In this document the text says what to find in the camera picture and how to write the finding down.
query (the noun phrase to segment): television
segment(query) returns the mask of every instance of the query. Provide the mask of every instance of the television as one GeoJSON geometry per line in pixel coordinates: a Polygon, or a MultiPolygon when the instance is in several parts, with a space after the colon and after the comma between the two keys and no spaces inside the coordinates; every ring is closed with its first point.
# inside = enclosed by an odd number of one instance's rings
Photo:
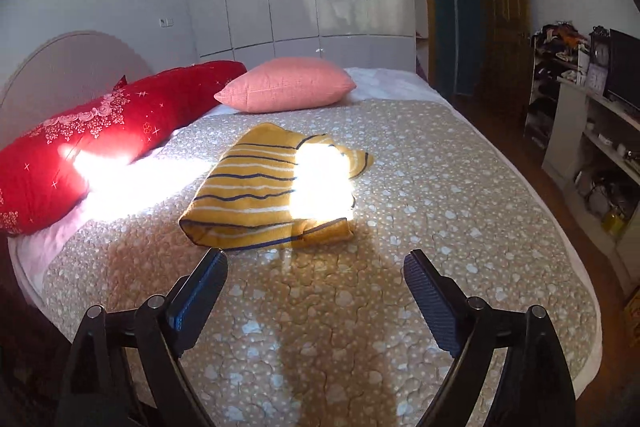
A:
{"type": "Polygon", "coordinates": [[[611,30],[609,55],[607,91],[640,110],[640,39],[611,30]]]}

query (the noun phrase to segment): wooden door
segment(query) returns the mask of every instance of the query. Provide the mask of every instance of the wooden door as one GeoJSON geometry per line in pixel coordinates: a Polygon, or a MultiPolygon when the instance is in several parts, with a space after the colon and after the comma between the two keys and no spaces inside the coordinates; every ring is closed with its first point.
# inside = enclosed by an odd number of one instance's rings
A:
{"type": "Polygon", "coordinates": [[[527,0],[487,0],[487,47],[476,93],[511,124],[524,126],[533,64],[527,0]]]}

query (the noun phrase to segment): pillowcase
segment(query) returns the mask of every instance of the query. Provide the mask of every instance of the pillowcase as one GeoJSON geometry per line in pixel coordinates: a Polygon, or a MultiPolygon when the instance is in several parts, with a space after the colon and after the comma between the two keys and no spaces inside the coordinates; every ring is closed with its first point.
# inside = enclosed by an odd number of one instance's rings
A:
{"type": "Polygon", "coordinates": [[[322,58],[274,58],[229,83],[216,100],[245,112],[276,112],[338,102],[356,85],[322,58]]]}
{"type": "Polygon", "coordinates": [[[114,168],[218,105],[214,95],[245,72],[229,60],[163,71],[44,121],[0,151],[0,231],[62,219],[114,168]]]}

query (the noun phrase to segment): yellow striped cloth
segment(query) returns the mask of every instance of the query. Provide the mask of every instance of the yellow striped cloth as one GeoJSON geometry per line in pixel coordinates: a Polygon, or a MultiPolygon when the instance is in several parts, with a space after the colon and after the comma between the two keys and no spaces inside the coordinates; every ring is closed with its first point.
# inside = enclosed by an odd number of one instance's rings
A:
{"type": "Polygon", "coordinates": [[[305,137],[262,123],[222,156],[180,227],[196,245],[227,251],[348,239],[354,203],[349,180],[372,161],[326,134],[305,137]],[[342,206],[326,209],[328,202],[342,206]]]}

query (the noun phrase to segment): white shelf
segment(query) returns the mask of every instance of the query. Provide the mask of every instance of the white shelf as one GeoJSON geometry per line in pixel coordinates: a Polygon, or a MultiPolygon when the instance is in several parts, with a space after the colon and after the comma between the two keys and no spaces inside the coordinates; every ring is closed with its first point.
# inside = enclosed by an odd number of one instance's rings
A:
{"type": "Polygon", "coordinates": [[[595,100],[600,105],[603,105],[611,112],[618,115],[622,120],[628,123],[631,127],[635,128],[636,131],[640,131],[640,121],[636,120],[629,113],[625,111],[622,105],[617,102],[611,102],[608,98],[604,98],[604,96],[594,93],[592,90],[587,89],[584,86],[578,86],[575,82],[571,82],[570,80],[565,80],[564,78],[558,77],[558,81],[562,84],[566,84],[567,86],[571,86],[574,89],[577,89],[584,94],[586,94],[591,100],[595,100]]]}
{"type": "Polygon", "coordinates": [[[629,295],[635,288],[635,284],[616,250],[616,240],[603,230],[600,220],[586,209],[584,198],[578,194],[573,184],[567,185],[563,192],[566,206],[569,207],[574,219],[591,242],[607,256],[624,295],[629,295]]]}
{"type": "Polygon", "coordinates": [[[626,172],[626,174],[628,174],[628,176],[635,181],[638,185],[640,185],[640,174],[638,174],[638,172],[635,171],[635,169],[633,169],[631,166],[629,166],[629,164],[627,162],[625,162],[619,155],[618,153],[613,149],[612,146],[610,145],[605,145],[604,143],[602,143],[599,139],[598,136],[588,130],[585,129],[583,131],[583,134],[589,139],[591,140],[591,142],[598,148],[600,149],[602,152],[604,152],[609,159],[615,163],[618,167],[620,167],[623,171],[626,172]]]}

